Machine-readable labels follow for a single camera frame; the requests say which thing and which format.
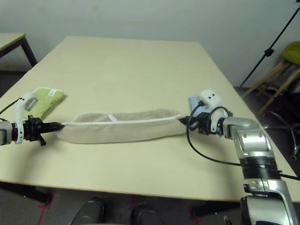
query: light wooden tabletop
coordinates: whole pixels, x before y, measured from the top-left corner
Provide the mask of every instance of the light wooden tabletop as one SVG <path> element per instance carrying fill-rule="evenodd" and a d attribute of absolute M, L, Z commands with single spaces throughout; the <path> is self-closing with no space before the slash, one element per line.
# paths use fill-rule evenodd
<path fill-rule="evenodd" d="M 0 33 L 0 51 L 25 37 L 24 33 Z"/>
<path fill-rule="evenodd" d="M 46 118 L 64 122 L 82 113 L 123 113 L 157 108 L 190 113 L 188 97 L 214 90 L 235 116 L 254 119 L 243 100 L 195 42 L 67 37 L 1 99 L 0 108 L 24 92 L 46 86 L 67 98 Z M 14 108 L 3 115 L 14 119 Z M 47 187 L 238 201 L 245 196 L 241 168 L 208 161 L 185 135 L 151 141 L 73 144 L 55 134 L 38 142 L 0 146 L 0 180 Z M 231 140 L 198 133 L 204 154 L 238 162 Z M 295 175 L 272 143 L 278 168 Z M 288 180 L 300 201 L 300 183 Z"/>

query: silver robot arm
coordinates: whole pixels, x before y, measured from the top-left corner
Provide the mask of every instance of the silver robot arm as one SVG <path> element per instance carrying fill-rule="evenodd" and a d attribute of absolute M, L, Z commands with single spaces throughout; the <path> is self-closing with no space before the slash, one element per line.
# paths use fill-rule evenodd
<path fill-rule="evenodd" d="M 245 221 L 252 225 L 257 221 L 298 225 L 287 185 L 280 178 L 272 147 L 259 124 L 227 117 L 219 126 L 224 137 L 234 141 L 246 182 L 244 190 L 252 194 L 241 200 Z"/>

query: folded green towel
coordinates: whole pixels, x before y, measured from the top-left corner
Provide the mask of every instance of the folded green towel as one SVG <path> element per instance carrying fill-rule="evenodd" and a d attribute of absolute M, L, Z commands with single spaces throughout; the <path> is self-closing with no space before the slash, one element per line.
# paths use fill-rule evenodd
<path fill-rule="evenodd" d="M 25 119 L 28 115 L 39 117 L 43 120 L 65 97 L 62 90 L 52 88 L 38 88 L 32 93 L 32 97 L 37 98 L 38 102 L 30 111 L 24 110 Z"/>

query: wooden stool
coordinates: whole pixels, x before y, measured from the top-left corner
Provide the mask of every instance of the wooden stool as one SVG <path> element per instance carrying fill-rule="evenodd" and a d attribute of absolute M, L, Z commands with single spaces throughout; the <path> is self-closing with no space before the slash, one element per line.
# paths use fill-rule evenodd
<path fill-rule="evenodd" d="M 258 89 L 259 95 L 263 94 L 270 98 L 258 111 L 258 114 L 262 114 L 263 111 L 274 101 L 274 98 L 280 95 L 280 93 L 283 92 L 298 75 L 300 75 L 300 41 L 293 42 L 285 47 L 282 52 L 282 56 L 284 58 L 283 61 L 278 63 L 265 77 L 242 94 L 242 98 L 244 98 L 255 89 Z M 289 75 L 286 81 L 280 86 L 276 85 L 276 81 L 293 65 L 295 65 L 296 68 Z M 273 87 L 276 90 L 274 95 L 266 92 L 266 89 L 269 87 Z"/>

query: black cable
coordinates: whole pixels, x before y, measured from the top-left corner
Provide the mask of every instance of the black cable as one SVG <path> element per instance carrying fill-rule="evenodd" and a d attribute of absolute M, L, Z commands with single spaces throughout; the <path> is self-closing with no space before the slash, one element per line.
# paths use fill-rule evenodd
<path fill-rule="evenodd" d="M 189 116 L 188 118 L 188 121 L 187 121 L 187 142 L 189 143 L 189 145 L 192 147 L 192 149 L 197 153 L 199 154 L 200 156 L 206 158 L 206 159 L 209 159 L 213 162 L 216 162 L 216 163 L 223 163 L 223 164 L 227 164 L 227 165 L 237 165 L 237 166 L 240 166 L 240 164 L 238 163 L 230 163 L 230 162 L 226 162 L 226 161 L 221 161 L 221 160 L 217 160 L 217 159 L 213 159 L 213 158 L 210 158 L 202 153 L 200 153 L 194 146 L 193 144 L 191 143 L 191 140 L 189 138 L 189 127 L 190 127 L 190 123 L 191 123 L 191 119 L 194 115 L 194 113 L 196 112 L 196 110 L 201 106 L 201 104 L 199 104 L 198 106 L 195 107 L 195 109 L 193 109 L 191 115 Z"/>
<path fill-rule="evenodd" d="M 287 22 L 287 24 L 285 25 L 285 27 L 282 29 L 282 31 L 280 32 L 280 34 L 277 36 L 277 38 L 275 39 L 275 41 L 273 41 L 273 43 L 271 44 L 270 48 L 268 48 L 267 50 L 264 51 L 264 55 L 262 56 L 262 58 L 258 61 L 258 63 L 255 65 L 255 67 L 251 70 L 251 72 L 249 73 L 249 75 L 246 77 L 246 79 L 242 82 L 242 84 L 240 85 L 240 88 L 244 85 L 244 83 L 246 83 L 246 81 L 249 79 L 249 77 L 254 73 L 254 71 L 256 70 L 256 68 L 261 64 L 261 62 L 263 61 L 263 59 L 267 56 L 271 56 L 274 52 L 274 50 L 272 49 L 272 47 L 274 46 L 274 44 L 278 41 L 278 39 L 281 37 L 281 35 L 283 34 L 283 32 L 286 30 L 286 28 L 290 25 L 290 23 L 292 22 L 292 20 L 295 18 L 295 16 L 297 15 L 297 13 L 299 12 L 300 7 L 297 8 L 296 12 L 292 15 L 292 17 L 290 18 L 289 22 Z"/>
<path fill-rule="evenodd" d="M 2 109 L 2 110 L 0 111 L 0 115 L 1 115 L 5 110 L 7 110 L 9 107 L 11 107 L 14 103 L 16 103 L 19 99 L 21 99 L 21 98 L 18 98 L 16 101 L 10 103 L 8 106 L 6 106 L 4 109 Z"/>
<path fill-rule="evenodd" d="M 300 181 L 299 177 L 294 177 L 294 176 L 286 175 L 286 174 L 283 174 L 283 173 L 280 173 L 280 176 L 285 177 L 285 178 L 289 178 L 289 179 L 292 179 L 292 180 L 299 180 Z"/>
<path fill-rule="evenodd" d="M 206 130 L 207 130 L 207 131 L 210 131 L 210 118 L 211 118 L 212 114 L 213 114 L 216 110 L 218 110 L 218 109 L 224 109 L 225 112 L 227 113 L 227 115 L 229 115 L 228 109 L 226 109 L 226 108 L 223 107 L 223 106 L 218 106 L 218 107 L 214 108 L 213 110 L 211 110 L 211 112 L 210 112 L 210 114 L 208 115 L 208 118 L 207 118 L 207 120 L 206 120 Z"/>

